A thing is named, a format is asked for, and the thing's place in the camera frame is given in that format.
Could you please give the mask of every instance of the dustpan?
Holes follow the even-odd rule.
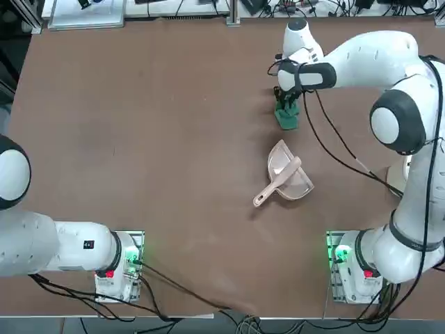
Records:
[[[283,168],[294,158],[286,143],[281,140],[270,151],[267,159],[269,178],[273,181]],[[304,170],[299,169],[276,191],[287,200],[297,200],[307,195],[314,188]]]

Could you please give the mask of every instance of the brush handle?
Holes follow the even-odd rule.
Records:
[[[270,195],[276,190],[275,184],[272,182],[270,183],[266,188],[263,189],[261,193],[259,193],[255,198],[253,199],[253,205],[255,207],[259,207],[265,200],[268,199]]]
[[[301,167],[301,160],[298,157],[294,157],[281,171],[280,174],[266,187],[261,193],[259,193],[253,199],[253,205],[259,207],[272,193],[285,183],[290,176],[292,176]]]

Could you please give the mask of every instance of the floor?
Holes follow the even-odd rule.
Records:
[[[135,331],[143,331],[158,326],[164,323],[156,318],[139,318],[130,324],[116,323],[115,321],[107,321],[98,318],[83,318],[83,322],[88,331],[88,334],[107,333],[107,334],[130,334]],[[322,326],[338,326],[336,321],[313,321],[315,324]],[[280,333],[285,332],[294,324],[294,321],[289,320],[269,320],[263,321],[262,329],[269,332]],[[39,328],[40,333],[45,334],[77,334],[84,333],[81,327],[79,318],[2,318],[0,319],[0,333],[5,334],[31,334],[36,333],[35,329]],[[443,333],[445,328],[444,321],[419,321],[419,320],[392,320],[386,327],[380,331],[381,334],[439,334]],[[226,318],[218,315],[215,319],[186,319],[175,326],[170,334],[200,334],[200,333],[235,333],[235,326]],[[167,330],[157,331],[156,333],[164,334]],[[311,328],[306,325],[302,334],[317,334],[322,333],[323,330]],[[331,331],[330,333],[353,334],[361,333],[361,330],[356,326],[350,328]]]

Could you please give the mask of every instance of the brown table surface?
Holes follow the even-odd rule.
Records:
[[[282,48],[285,26],[285,19],[245,20],[239,28],[222,20],[159,20],[33,36],[9,133],[33,167],[22,207],[57,220],[144,230],[145,261],[213,301],[262,317],[322,317],[326,230],[385,224],[396,199],[332,160],[303,113],[297,131],[277,126],[277,82],[266,70]],[[427,19],[323,18],[311,19],[310,28],[325,53],[358,33],[393,29],[412,33],[422,54],[445,56],[444,33]],[[353,152],[383,171],[397,156],[369,129],[378,95],[321,92]],[[314,96],[308,103],[322,139],[354,165]],[[255,209],[252,198],[268,183],[267,155],[282,138],[315,189],[295,202],[276,195]],[[47,276],[94,289],[91,273]],[[168,314],[212,311],[157,280],[153,286]],[[440,273],[426,273],[395,317],[445,319],[444,287]],[[1,315],[92,314],[27,277],[2,278],[0,295]],[[146,293],[141,303],[149,305]],[[329,301],[326,315],[361,309]]]

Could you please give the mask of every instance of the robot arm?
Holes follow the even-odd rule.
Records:
[[[293,27],[286,28],[284,44],[292,44],[287,36]],[[302,44],[302,38],[294,39],[295,45]],[[293,48],[284,45],[284,49]],[[370,112],[373,134],[390,150],[413,154],[403,199],[386,225],[374,230],[349,231],[341,240],[343,249],[349,250],[348,257],[339,264],[349,303],[371,301],[382,287],[382,277],[401,283],[415,278],[419,271],[432,153],[432,146],[426,143],[435,139],[439,92],[435,76],[419,58],[418,51],[416,40],[408,33],[376,31],[351,38],[318,62],[298,61],[291,54],[278,68],[278,82],[285,93],[348,86],[383,88],[385,91]],[[433,63],[445,77],[445,65]],[[441,123],[441,129],[445,129],[444,124]],[[433,175],[424,271],[444,258],[442,150],[437,150]]]
[[[400,80],[416,74],[427,74],[419,58],[416,40],[401,31],[374,31],[347,40],[326,57],[313,64],[293,62],[287,50],[311,49],[318,43],[309,27],[303,23],[289,24],[284,33],[284,55],[291,61],[282,61],[278,68],[278,84],[284,91],[296,87],[305,90],[349,86],[390,88]]]
[[[0,276],[94,271],[97,293],[125,301],[137,299],[140,266],[128,259],[141,260],[138,246],[143,238],[110,231],[98,223],[53,221],[19,210],[14,206],[30,183],[31,165],[25,151],[0,135]]]

